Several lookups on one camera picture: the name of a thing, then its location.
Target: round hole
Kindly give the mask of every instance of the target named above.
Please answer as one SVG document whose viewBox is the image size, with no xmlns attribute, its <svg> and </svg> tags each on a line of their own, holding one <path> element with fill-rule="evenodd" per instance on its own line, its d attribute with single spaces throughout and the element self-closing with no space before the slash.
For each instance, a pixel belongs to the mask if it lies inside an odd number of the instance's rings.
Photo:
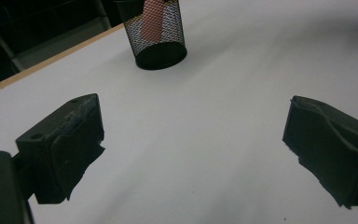
<svg viewBox="0 0 358 224">
<path fill-rule="evenodd" d="M 43 136 L 43 134 L 41 133 L 36 133 L 34 135 L 31 136 L 31 139 L 38 139 L 38 138 L 41 138 Z"/>
</svg>

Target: white table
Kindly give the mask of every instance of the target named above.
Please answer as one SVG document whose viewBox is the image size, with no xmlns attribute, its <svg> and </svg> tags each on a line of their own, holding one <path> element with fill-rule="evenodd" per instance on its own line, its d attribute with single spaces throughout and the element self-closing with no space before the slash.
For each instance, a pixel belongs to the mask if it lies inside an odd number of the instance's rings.
<svg viewBox="0 0 358 224">
<path fill-rule="evenodd" d="M 290 99 L 358 119 L 358 1 L 182 0 L 188 55 L 136 67 L 124 29 L 0 90 L 0 150 L 96 92 L 104 154 L 37 224 L 358 223 L 282 141 Z"/>
</svg>

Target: cylindrical object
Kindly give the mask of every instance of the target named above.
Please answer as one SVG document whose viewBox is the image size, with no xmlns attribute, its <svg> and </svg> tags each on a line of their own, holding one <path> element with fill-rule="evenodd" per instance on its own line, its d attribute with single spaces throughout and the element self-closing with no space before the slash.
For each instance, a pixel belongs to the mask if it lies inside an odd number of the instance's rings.
<svg viewBox="0 0 358 224">
<path fill-rule="evenodd" d="M 187 55 L 179 0 L 116 1 L 136 64 L 157 70 Z"/>
</svg>

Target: black object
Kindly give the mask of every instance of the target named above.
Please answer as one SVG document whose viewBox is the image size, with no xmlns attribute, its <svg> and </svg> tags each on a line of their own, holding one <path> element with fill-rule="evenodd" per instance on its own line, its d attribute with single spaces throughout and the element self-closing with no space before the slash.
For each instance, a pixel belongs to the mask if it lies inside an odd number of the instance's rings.
<svg viewBox="0 0 358 224">
<path fill-rule="evenodd" d="M 87 167 L 102 153 L 103 124 L 97 94 L 69 101 L 16 142 L 11 158 L 0 151 L 0 224 L 33 223 L 27 200 L 69 200 Z"/>
<path fill-rule="evenodd" d="M 358 206 L 358 120 L 323 102 L 294 96 L 283 142 L 339 206 Z"/>
<path fill-rule="evenodd" d="M 187 55 L 178 0 L 121 0 L 117 2 L 136 64 L 158 70 Z"/>
</svg>

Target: black mesh cup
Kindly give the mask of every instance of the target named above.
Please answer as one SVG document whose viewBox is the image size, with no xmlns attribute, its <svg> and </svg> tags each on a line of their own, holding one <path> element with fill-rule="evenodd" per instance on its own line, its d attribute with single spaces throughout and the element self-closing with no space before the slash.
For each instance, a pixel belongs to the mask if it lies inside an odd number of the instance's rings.
<svg viewBox="0 0 358 224">
<path fill-rule="evenodd" d="M 138 67 L 163 69 L 186 57 L 179 0 L 116 2 Z"/>
</svg>

